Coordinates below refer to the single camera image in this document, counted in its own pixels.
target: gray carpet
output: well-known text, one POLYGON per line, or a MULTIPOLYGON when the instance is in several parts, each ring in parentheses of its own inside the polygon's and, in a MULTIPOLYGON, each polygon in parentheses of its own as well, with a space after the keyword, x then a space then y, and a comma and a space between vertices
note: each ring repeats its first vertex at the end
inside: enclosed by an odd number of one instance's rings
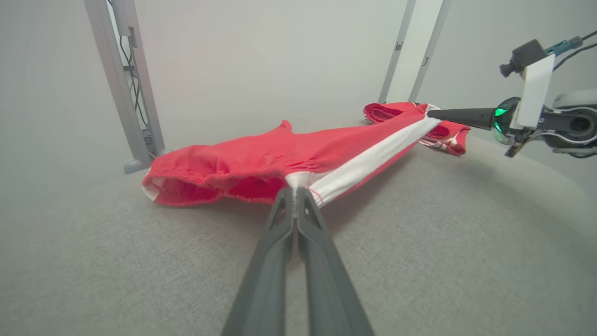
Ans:
MULTIPOLYGON (((417 146, 323 209, 378 335, 597 334, 595 200, 503 151, 417 146)), ((170 209, 142 177, 1 214, 0 334, 220 332, 269 207, 170 209)), ((287 298, 307 335, 297 255, 287 298)))

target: red garment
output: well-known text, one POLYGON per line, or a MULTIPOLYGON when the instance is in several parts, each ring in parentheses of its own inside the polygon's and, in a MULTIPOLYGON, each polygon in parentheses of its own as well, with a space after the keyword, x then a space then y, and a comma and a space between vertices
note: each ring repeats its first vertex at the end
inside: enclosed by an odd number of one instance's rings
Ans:
POLYGON ((143 190, 157 203, 192 206, 222 197, 271 204, 283 187, 306 187, 321 207, 380 173, 440 123, 426 115, 433 105, 404 106, 366 127, 294 134, 283 121, 262 135, 182 148, 153 162, 143 190))
MULTIPOLYGON (((381 123, 407 111, 415 103, 369 104, 365 106, 365 118, 374 124, 381 123)), ((419 143, 429 147, 443 149, 452 155, 462 155, 466 152, 464 141, 470 126, 442 121, 431 132, 423 136, 419 143)))

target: green led light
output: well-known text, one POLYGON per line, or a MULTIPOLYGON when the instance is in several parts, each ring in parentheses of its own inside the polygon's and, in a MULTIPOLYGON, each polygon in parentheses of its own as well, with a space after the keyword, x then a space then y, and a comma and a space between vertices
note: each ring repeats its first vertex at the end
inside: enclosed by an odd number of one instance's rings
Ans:
POLYGON ((497 108, 497 109, 496 109, 496 117, 499 117, 499 116, 501 116, 502 114, 504 114, 504 113, 506 113, 506 112, 508 112, 508 110, 507 110, 507 109, 503 109, 503 108, 497 108))

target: red fabric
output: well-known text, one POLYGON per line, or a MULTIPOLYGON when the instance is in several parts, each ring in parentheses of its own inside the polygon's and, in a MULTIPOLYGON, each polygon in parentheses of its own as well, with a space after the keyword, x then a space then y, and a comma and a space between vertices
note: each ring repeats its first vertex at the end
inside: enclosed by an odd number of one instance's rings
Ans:
MULTIPOLYGON (((247 136, 213 146, 195 145, 158 157, 143 186, 150 198, 169 206, 212 203, 222 197, 273 203, 293 172, 334 170, 395 132, 424 118, 427 105, 410 105, 386 122, 308 134, 280 126, 259 136, 247 136)), ((392 157, 358 186, 402 157, 392 157)))
MULTIPOLYGON (((365 118, 374 124, 390 120, 413 108, 419 108, 415 103, 401 102, 390 104, 369 104, 365 106, 365 118)), ((429 147, 443 149, 452 155, 462 155, 466 152, 465 140, 470 126, 442 121, 431 132, 424 136, 420 143, 429 147)))

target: cable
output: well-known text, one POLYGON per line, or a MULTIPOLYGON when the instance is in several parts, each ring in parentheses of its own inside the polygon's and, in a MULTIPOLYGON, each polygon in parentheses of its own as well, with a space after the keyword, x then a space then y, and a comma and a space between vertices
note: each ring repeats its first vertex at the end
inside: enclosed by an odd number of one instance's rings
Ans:
POLYGON ((128 66, 131 66, 131 59, 130 59, 130 58, 128 58, 127 52, 126 52, 126 51, 124 51, 124 47, 122 46, 122 37, 123 37, 123 36, 120 36, 120 50, 122 50, 122 53, 124 54, 124 58, 126 58, 126 59, 127 59, 127 64, 128 64, 128 66))
POLYGON ((129 48, 131 50, 131 57, 128 58, 129 60, 129 66, 130 66, 130 72, 131 72, 131 81, 133 81, 133 89, 135 90, 135 111, 139 110, 139 115, 141 116, 141 120, 143 122, 143 124, 145 125, 145 127, 149 127, 149 123, 145 121, 145 117, 143 117, 143 111, 141 110, 141 105, 139 104, 139 95, 141 92, 141 84, 139 83, 139 77, 135 76, 134 74, 134 69, 137 68, 137 64, 135 62, 135 54, 133 52, 133 47, 131 45, 129 45, 129 48), (135 87, 134 83, 135 83, 135 78, 137 78, 137 86, 135 87))
POLYGON ((583 47, 583 48, 581 48, 581 49, 578 49, 577 51, 575 51, 575 52, 571 53, 570 55, 568 55, 568 56, 564 57, 564 59, 562 59, 562 60, 561 60, 561 61, 558 63, 558 65, 556 65, 556 66, 554 66, 554 67, 553 67, 553 70, 554 70, 554 71, 558 70, 558 68, 559 68, 560 66, 562 66, 562 64, 564 64, 564 62, 566 62, 568 59, 570 59, 570 58, 572 58, 572 57, 576 56, 576 54, 578 54, 579 52, 581 52, 581 51, 583 51, 583 50, 591 49, 591 48, 593 48, 593 47, 597 47, 597 43, 595 43, 595 44, 591 44, 591 45, 587 45, 586 47, 583 47))
POLYGON ((596 156, 597 153, 592 153, 592 154, 587 154, 587 155, 577 155, 577 154, 570 153, 569 155, 572 156, 572 157, 575 157, 575 158, 588 158, 588 157, 591 157, 591 156, 596 156))
POLYGON ((583 37, 582 40, 584 41, 585 39, 591 38, 593 36, 595 36, 597 34, 597 30, 588 34, 587 36, 583 37))
POLYGON ((534 135, 532 135, 530 138, 528 138, 527 142, 529 142, 529 141, 533 140, 534 138, 536 138, 536 137, 538 137, 538 136, 541 136, 541 135, 555 136, 555 137, 557 137, 557 138, 560 138, 560 139, 562 139, 562 140, 564 140, 564 141, 566 141, 566 142, 568 142, 568 143, 578 143, 578 144, 585 144, 585 143, 589 143, 589 142, 591 142, 591 141, 593 141, 593 140, 597 139, 597 134, 596 134, 596 135, 594 135, 592 138, 590 138, 590 139, 588 139, 588 140, 574 141, 574 140, 567 139, 565 136, 559 135, 559 134, 557 134, 557 133, 551 133, 551 132, 541 132, 541 133, 537 133, 537 134, 534 134, 534 135))

